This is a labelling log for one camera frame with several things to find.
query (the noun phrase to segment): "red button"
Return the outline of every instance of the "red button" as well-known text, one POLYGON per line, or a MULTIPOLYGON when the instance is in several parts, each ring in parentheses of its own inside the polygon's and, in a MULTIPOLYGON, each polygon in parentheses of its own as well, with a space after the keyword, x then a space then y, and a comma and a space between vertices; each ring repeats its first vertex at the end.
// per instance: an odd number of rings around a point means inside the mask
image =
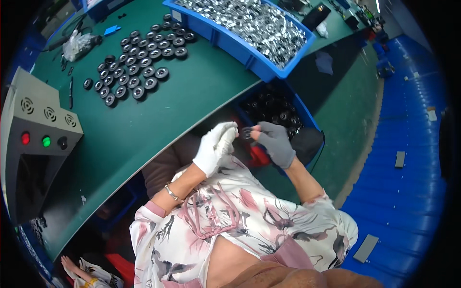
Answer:
POLYGON ((28 132, 24 132, 23 135, 21 136, 21 142, 23 145, 27 145, 30 142, 30 135, 28 132))

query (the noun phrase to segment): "green button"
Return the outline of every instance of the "green button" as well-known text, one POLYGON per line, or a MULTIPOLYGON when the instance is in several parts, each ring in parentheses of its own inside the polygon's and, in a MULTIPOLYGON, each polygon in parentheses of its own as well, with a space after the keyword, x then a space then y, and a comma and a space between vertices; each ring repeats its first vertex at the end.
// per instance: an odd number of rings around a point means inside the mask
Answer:
POLYGON ((43 138, 43 140, 41 142, 43 143, 43 147, 48 147, 51 144, 51 139, 50 139, 50 137, 47 136, 47 137, 43 138))

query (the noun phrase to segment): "gloved hand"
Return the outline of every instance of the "gloved hand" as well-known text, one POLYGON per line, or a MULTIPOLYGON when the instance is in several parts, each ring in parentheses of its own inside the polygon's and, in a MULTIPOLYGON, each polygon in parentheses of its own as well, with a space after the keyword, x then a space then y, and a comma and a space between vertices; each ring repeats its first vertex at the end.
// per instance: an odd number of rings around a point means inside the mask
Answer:
POLYGON ((224 122, 216 125, 202 137, 199 151, 192 161, 207 178, 218 171, 224 155, 234 152, 232 142, 237 136, 237 123, 224 122))
POLYGON ((296 152, 291 147, 285 127, 269 122, 259 122, 252 128, 251 138, 266 147, 272 161, 282 169, 290 167, 296 152))

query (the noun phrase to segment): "gray fingerless glove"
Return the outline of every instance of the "gray fingerless glove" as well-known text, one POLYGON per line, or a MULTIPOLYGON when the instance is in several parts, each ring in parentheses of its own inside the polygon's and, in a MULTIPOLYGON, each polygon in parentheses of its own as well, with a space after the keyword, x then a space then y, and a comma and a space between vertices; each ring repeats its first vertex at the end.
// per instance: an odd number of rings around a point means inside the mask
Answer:
POLYGON ((258 143, 266 147, 272 161, 282 169, 290 167, 296 152, 291 147, 287 131, 284 126, 269 122, 259 122, 261 134, 258 143))

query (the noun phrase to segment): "floral blouse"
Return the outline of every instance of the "floral blouse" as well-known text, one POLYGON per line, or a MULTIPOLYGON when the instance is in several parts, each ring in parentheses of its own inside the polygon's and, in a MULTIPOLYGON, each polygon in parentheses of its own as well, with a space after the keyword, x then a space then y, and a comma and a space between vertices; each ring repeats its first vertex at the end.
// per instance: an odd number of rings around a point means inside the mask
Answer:
MULTIPOLYGON (((176 180, 182 172, 173 178, 176 180)), ((358 228, 326 194, 298 205, 275 197, 233 156, 170 214, 149 201, 130 226, 137 287, 205 287, 218 235, 263 260, 290 238, 318 271, 339 267, 358 228)))

